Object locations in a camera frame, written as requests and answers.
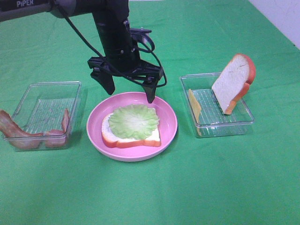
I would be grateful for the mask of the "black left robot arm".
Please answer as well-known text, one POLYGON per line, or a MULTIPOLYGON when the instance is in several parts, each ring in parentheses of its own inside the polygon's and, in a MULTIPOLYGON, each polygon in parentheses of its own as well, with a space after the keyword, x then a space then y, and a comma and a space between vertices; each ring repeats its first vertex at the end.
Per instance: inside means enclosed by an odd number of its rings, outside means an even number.
POLYGON ((82 41, 97 54, 88 60, 90 76, 111 95, 115 91, 113 77, 123 77, 143 87, 147 101, 166 79, 162 65, 140 58, 140 52, 154 53, 150 30, 133 29, 129 25, 127 0, 2 0, 0 20, 7 21, 42 12, 64 18, 82 41), (91 13, 104 50, 101 55, 70 21, 70 17, 91 13))

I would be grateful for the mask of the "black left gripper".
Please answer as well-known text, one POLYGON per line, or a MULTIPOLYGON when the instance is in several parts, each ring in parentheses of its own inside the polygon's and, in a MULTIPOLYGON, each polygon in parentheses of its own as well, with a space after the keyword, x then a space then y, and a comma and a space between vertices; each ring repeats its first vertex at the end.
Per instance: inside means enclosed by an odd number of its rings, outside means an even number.
POLYGON ((117 76, 142 85, 150 104, 154 101, 158 81, 164 77, 162 67, 142 60, 137 49, 111 56, 92 57, 88 60, 88 65, 92 69, 90 76, 107 94, 114 93, 113 77, 117 76))

